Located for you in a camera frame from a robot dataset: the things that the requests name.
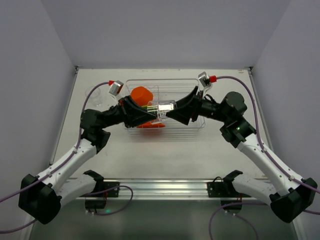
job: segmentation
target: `black mounting bracket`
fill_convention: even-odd
[[[223,179],[220,178],[219,181],[215,180],[206,183],[206,190],[208,192],[209,198],[237,198],[241,192],[237,192],[232,185],[232,181],[240,174],[243,174],[239,170],[234,170],[226,175]],[[242,194],[243,198],[251,198],[251,196]]]
[[[37,180],[37,177],[28,174],[22,179],[20,189],[33,184]],[[39,182],[28,190],[21,192],[19,197],[19,208],[42,224],[47,224],[54,219],[61,208],[61,196],[57,196],[51,186]]]
[[[310,177],[302,179],[303,183],[317,188],[317,183]],[[309,207],[315,198],[315,191],[300,185],[296,189],[289,189],[290,193],[280,196],[278,193],[271,194],[270,207],[274,214],[285,223],[291,223],[300,213]]]
[[[118,181],[102,181],[97,188],[94,188],[94,192],[100,192],[106,189],[110,189],[116,186],[119,186],[120,182]],[[96,209],[104,209],[107,204],[107,198],[117,198],[119,196],[119,188],[115,188],[111,191],[107,192],[107,195],[104,193],[94,195],[93,197],[99,199],[88,200],[86,199],[84,202],[84,207],[87,210],[96,210]]]

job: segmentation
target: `clear plastic container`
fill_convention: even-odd
[[[153,124],[163,123],[165,131],[199,131],[205,127],[205,119],[199,116],[197,121],[190,120],[189,125],[184,125],[174,119],[166,117],[166,112],[176,106],[176,101],[187,96],[195,86],[199,86],[198,79],[130,79],[125,84],[125,95],[130,95],[134,88],[143,86],[153,94],[153,100],[148,106],[148,111],[156,111],[158,119]],[[130,132],[151,131],[154,128],[127,128]]]
[[[85,91],[85,96],[88,97],[89,93],[91,92],[91,90],[94,88],[95,86],[91,86],[89,87],[86,91]],[[100,88],[96,88],[90,95],[89,97],[89,102],[95,106],[98,107],[103,103],[103,97],[101,95],[101,90]]]

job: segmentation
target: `white table surface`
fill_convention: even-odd
[[[125,82],[129,79],[196,79],[203,71],[209,75],[237,77],[244,81],[253,93],[247,70],[80,69],[54,161],[62,157],[77,141],[81,108],[87,88],[109,80]],[[103,104],[99,107],[88,104],[87,108],[105,111],[114,105],[107,94],[109,86],[102,86],[100,89],[105,99]],[[250,98],[239,83],[231,79],[221,79],[213,84],[213,88],[208,93],[220,103],[231,91],[243,95],[248,106],[244,117],[255,127]],[[259,124],[261,137],[267,142],[260,114]],[[206,119],[202,130],[185,139],[174,136],[137,139],[129,134],[122,124],[108,127],[106,131],[111,132],[111,137],[107,145],[80,167],[72,177],[78,177],[87,170],[93,170],[108,179],[212,179],[217,176],[223,177],[233,170],[240,170],[254,178],[263,178],[264,174],[252,161],[224,140],[219,131],[222,125],[221,122]]]

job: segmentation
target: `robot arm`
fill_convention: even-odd
[[[250,158],[272,184],[255,180],[237,170],[223,178],[223,182],[214,184],[223,185],[222,189],[226,192],[244,193],[270,205],[281,220],[290,223],[312,204],[315,197],[314,191],[293,180],[299,180],[313,188],[317,188],[317,183],[312,178],[304,179],[294,172],[266,144],[258,141],[256,129],[243,117],[247,106],[240,93],[229,92],[221,103],[217,103],[213,98],[204,98],[206,89],[211,88],[212,82],[216,81],[215,76],[210,77],[204,72],[199,75],[199,80],[204,91],[198,91],[198,87],[195,87],[188,96],[177,101],[177,107],[167,112],[166,116],[185,125],[190,119],[196,121],[198,116],[223,122],[220,131],[224,139]],[[276,164],[290,176],[283,174]]]
[[[220,131],[224,139],[250,158],[272,184],[253,179],[237,170],[224,177],[223,182],[214,184],[221,184],[226,192],[250,195],[270,205],[284,222],[291,222],[312,204],[315,196],[314,191],[293,179],[299,179],[314,188],[317,188],[317,183],[312,178],[303,179],[285,165],[266,144],[257,140],[257,131],[243,117],[247,106],[241,94],[229,92],[221,103],[217,103],[214,99],[204,98],[212,87],[211,77],[204,72],[199,75],[199,80],[204,90],[198,91],[198,87],[195,87],[188,96],[177,101],[176,108],[168,111],[166,116],[185,125],[190,119],[197,120],[198,116],[223,122]],[[60,208],[73,199],[92,191],[98,192],[99,184],[104,178],[90,170],[77,179],[66,181],[82,164],[105,147],[110,133],[104,131],[104,128],[119,123],[132,128],[157,119],[157,114],[138,106],[130,96],[120,98],[118,94],[122,86],[121,82],[116,81],[109,91],[117,102],[116,106],[103,112],[93,109],[82,112],[81,141],[79,139],[69,152],[45,171],[37,176],[29,174],[22,180],[21,189],[27,190],[20,193],[19,207],[42,224],[49,223]],[[282,174],[266,152],[279,166],[290,172],[290,177]]]
[[[91,170],[77,179],[68,179],[105,147],[111,134],[104,131],[104,128],[119,123],[133,128],[157,119],[155,114],[138,106],[130,96],[120,98],[122,86],[123,83],[116,81],[109,90],[118,101],[116,106],[104,112],[86,109],[81,113],[80,128],[83,132],[78,142],[63,157],[37,176],[28,174],[23,178],[21,189],[27,189],[20,193],[19,207],[42,224],[49,223],[61,207],[75,198],[103,190],[100,184],[104,178]]]

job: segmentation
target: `white wall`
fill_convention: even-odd
[[[38,0],[0,1],[0,198],[22,178],[43,170],[52,156],[73,65]],[[0,204],[0,229],[20,227],[18,197]],[[16,234],[0,239],[18,239]]]
[[[292,0],[253,77],[275,152],[320,185],[319,0]],[[320,197],[309,209],[320,211]],[[320,239],[320,217],[302,219],[309,239]]]
[[[253,66],[290,0],[42,0],[86,68]]]

